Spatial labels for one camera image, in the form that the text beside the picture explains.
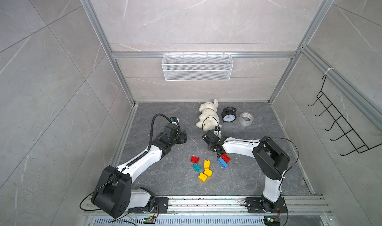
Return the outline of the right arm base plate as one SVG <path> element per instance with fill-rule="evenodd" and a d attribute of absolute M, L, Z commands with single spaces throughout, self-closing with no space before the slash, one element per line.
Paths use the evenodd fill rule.
<path fill-rule="evenodd" d="M 286 214 L 288 213 L 287 205 L 283 197 L 276 202 L 271 202 L 264 197 L 247 197 L 243 203 L 250 214 Z"/>

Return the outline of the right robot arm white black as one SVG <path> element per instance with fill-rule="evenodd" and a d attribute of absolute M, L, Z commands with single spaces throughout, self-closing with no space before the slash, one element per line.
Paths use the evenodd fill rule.
<path fill-rule="evenodd" d="M 265 175 L 265 188 L 260 200 L 262 210 L 272 213 L 277 209 L 290 157 L 272 138 L 267 136 L 260 140 L 243 140 L 226 136 L 219 138 L 214 132 L 208 131 L 202 139 L 217 153 L 218 162 L 223 168 L 226 168 L 230 161 L 228 153 L 254 158 Z"/>

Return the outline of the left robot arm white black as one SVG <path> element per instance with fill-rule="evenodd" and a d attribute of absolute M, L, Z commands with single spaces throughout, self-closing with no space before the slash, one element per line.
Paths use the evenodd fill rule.
<path fill-rule="evenodd" d="M 152 140 L 148 147 L 130 161 L 117 167 L 107 166 L 101 173 L 91 203 L 114 219 L 125 211 L 154 208 L 155 193 L 145 188 L 132 189 L 134 181 L 151 165 L 160 161 L 176 144 L 187 142 L 187 132 L 173 123 Z"/>

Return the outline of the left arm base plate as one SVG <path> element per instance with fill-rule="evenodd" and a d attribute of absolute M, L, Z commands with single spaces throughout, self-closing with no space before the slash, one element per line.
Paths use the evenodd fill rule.
<path fill-rule="evenodd" d="M 149 200 L 147 206 L 143 208 L 132 208 L 128 209 L 128 213 L 137 213 L 137 214 L 166 214 L 169 207 L 169 198 L 168 197 L 156 197 L 154 200 Z"/>

